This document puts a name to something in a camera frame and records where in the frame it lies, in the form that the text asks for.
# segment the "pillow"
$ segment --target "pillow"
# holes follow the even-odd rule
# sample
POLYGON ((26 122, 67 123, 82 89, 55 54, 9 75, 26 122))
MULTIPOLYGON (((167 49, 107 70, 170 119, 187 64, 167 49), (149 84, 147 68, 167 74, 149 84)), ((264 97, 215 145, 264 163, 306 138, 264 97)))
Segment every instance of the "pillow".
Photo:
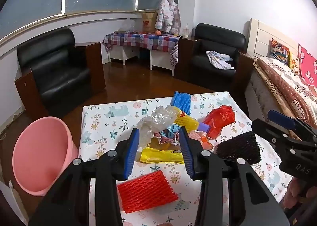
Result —
POLYGON ((317 87, 317 61, 304 47, 298 45, 301 77, 310 86, 317 87))
POLYGON ((295 55, 291 52, 289 53, 288 66, 296 75, 300 76, 300 61, 298 55, 295 55))
POLYGON ((273 57, 287 66, 289 48, 285 45, 278 43, 276 40, 272 38, 271 51, 269 57, 273 57))

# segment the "white headboard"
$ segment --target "white headboard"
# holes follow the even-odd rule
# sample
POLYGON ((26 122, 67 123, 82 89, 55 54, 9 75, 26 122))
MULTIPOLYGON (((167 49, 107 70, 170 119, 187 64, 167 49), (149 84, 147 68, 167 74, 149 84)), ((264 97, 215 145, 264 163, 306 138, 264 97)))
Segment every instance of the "white headboard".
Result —
POLYGON ((267 56, 271 50, 272 38, 288 47, 291 53, 298 53, 298 43, 294 40, 261 21, 251 19, 247 54, 257 58, 267 56))

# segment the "armchair backrest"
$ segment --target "armchair backrest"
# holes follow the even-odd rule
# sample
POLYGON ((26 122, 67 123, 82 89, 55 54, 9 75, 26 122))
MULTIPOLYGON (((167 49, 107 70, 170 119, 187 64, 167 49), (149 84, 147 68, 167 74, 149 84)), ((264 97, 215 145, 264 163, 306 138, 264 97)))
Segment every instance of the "armchair backrest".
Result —
POLYGON ((31 67, 34 78, 69 63, 69 49, 74 47, 71 29, 55 29, 38 35, 17 47, 20 68, 31 67))
POLYGON ((243 51, 245 36, 241 33, 200 23, 195 29, 195 40, 202 39, 202 51, 216 51, 230 56, 236 54, 236 49, 243 51))

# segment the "wooden floor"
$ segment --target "wooden floor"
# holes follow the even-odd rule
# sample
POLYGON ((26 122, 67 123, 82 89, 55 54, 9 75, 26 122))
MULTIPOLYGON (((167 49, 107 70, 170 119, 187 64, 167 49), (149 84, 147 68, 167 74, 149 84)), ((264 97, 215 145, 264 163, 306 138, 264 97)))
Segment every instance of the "wooden floor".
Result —
MULTIPOLYGON (((133 101, 173 96, 175 91, 189 94, 209 93, 210 89, 199 87, 178 79, 174 79, 170 70, 153 68, 140 64, 136 59, 129 59, 123 66, 120 62, 104 64, 104 75, 107 91, 93 96, 63 118, 69 127, 73 141, 77 147, 80 142, 81 112, 83 106, 114 102, 133 101)), ((31 123, 31 119, 23 113, 1 135, 0 160, 6 183, 11 180, 19 192, 29 216, 31 216, 41 197, 32 196, 23 191, 17 184, 12 171, 12 152, 22 131, 31 123)))

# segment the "yellow bottle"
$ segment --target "yellow bottle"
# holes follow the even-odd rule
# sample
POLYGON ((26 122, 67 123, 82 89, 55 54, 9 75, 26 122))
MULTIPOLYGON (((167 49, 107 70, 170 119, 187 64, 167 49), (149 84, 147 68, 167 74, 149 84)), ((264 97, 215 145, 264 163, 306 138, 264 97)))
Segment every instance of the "yellow bottle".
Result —
POLYGON ((187 132, 192 130, 208 132, 210 126, 193 119, 191 116, 187 115, 185 112, 178 110, 177 119, 174 121, 177 125, 184 126, 187 132))

